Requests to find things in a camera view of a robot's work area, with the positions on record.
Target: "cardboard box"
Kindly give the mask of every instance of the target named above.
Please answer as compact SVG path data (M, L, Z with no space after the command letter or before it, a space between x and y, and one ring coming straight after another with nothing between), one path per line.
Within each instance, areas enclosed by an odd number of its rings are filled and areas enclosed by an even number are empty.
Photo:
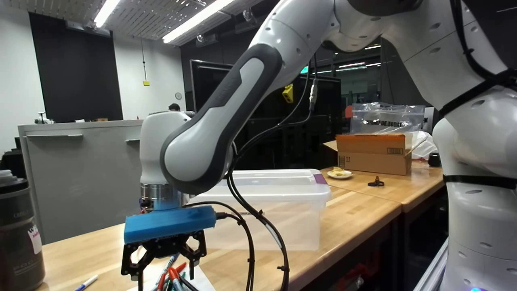
M404 134L337 135L335 141L324 145L338 152L338 167L346 170L396 175L411 172L411 150Z

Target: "white plate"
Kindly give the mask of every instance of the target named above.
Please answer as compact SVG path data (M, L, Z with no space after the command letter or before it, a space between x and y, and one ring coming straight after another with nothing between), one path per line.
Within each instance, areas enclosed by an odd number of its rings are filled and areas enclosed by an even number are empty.
M352 177L354 174L352 174L352 172L350 171L345 171L345 173L350 173L349 175L346 175L346 176L336 176L336 175L332 175L332 171L328 171L327 174L329 177L331 178L334 178L334 179L339 179L339 180L344 180L344 179L348 179L350 177Z

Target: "gray cabinet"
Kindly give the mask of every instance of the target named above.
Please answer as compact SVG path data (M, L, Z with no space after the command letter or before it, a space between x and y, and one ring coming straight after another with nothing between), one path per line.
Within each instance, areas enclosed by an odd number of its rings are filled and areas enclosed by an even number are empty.
M123 223L138 213L141 124L20 126L43 243Z

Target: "ceiling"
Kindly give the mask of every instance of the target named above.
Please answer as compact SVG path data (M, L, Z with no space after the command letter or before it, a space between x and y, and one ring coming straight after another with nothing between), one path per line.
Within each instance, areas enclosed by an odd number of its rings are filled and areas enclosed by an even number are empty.
M120 0L104 28L131 36L159 40L215 0ZM262 0L235 0L197 27L171 42L181 46L233 15ZM4 5L54 18L94 26L93 19L105 0L0 0Z

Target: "hanging cord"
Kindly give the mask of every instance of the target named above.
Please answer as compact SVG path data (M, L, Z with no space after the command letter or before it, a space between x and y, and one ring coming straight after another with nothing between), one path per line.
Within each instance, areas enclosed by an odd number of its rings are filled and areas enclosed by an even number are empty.
M142 45L142 64L144 64L144 76L147 81L147 72L145 71L145 57L144 57L144 41L142 40L142 32L140 31L140 44Z

